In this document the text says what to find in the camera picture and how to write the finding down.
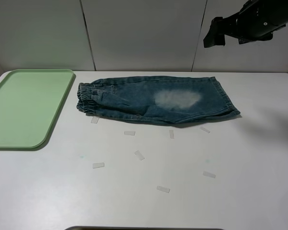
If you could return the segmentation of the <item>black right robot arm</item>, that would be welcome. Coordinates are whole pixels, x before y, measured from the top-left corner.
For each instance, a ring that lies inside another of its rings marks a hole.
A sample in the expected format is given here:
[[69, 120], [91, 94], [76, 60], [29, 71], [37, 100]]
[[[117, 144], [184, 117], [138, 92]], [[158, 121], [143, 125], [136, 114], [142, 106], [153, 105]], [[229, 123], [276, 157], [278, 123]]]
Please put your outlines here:
[[288, 23], [288, 0], [249, 0], [242, 9], [221, 25], [222, 33], [237, 38], [240, 44], [268, 41], [273, 32]]

